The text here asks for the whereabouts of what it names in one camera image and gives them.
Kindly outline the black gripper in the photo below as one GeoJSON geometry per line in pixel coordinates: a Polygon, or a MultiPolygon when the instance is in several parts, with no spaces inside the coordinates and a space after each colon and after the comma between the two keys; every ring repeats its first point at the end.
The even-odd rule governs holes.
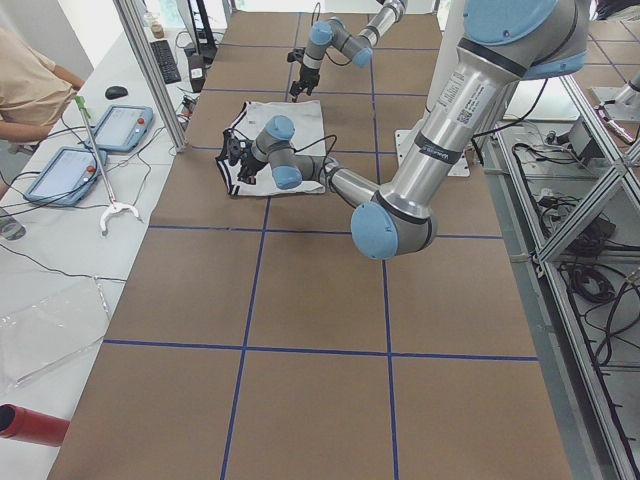
{"type": "Polygon", "coordinates": [[[223,137],[223,157],[229,160],[231,167],[239,167],[236,178],[246,184],[255,184],[260,171],[260,161],[253,153],[253,142],[247,137],[238,138],[231,128],[223,132],[223,137]]]}
{"type": "Polygon", "coordinates": [[[310,57],[305,48],[294,48],[287,54],[287,61],[300,64],[299,79],[293,81],[289,88],[291,101],[296,103],[301,93],[310,96],[319,84],[321,61],[310,57]]]}

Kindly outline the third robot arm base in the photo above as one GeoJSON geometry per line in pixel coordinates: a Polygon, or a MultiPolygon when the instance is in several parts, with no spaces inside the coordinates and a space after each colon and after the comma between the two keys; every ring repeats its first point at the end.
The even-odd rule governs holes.
{"type": "Polygon", "coordinates": [[[598,102],[596,113],[605,124],[639,122],[639,72],[623,87],[592,87],[591,92],[598,102]]]}

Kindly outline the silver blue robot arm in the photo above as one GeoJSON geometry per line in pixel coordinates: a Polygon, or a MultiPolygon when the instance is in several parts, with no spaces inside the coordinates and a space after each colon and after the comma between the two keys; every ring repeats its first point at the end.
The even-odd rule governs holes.
{"type": "Polygon", "coordinates": [[[283,115],[271,118],[252,140],[226,130],[221,158],[246,184],[269,168],[281,190],[315,181],[337,193],[354,209],[352,239],[369,258],[420,251],[436,234],[431,199],[498,95],[514,82],[580,70],[589,13],[586,1],[465,2],[457,16],[463,27],[457,65],[387,183],[373,183],[331,157],[302,154],[292,145],[293,123],[283,115]]]}
{"type": "Polygon", "coordinates": [[[320,81],[320,70],[325,58],[329,58],[330,47],[353,63],[365,67],[371,62],[373,48],[383,35],[406,13],[409,2],[404,0],[379,1],[380,11],[358,33],[352,34],[338,17],[317,20],[311,25],[308,41],[304,48],[294,48],[287,54],[289,63],[300,64],[299,78],[289,89],[291,100],[296,102],[301,93],[311,95],[320,81]]]}

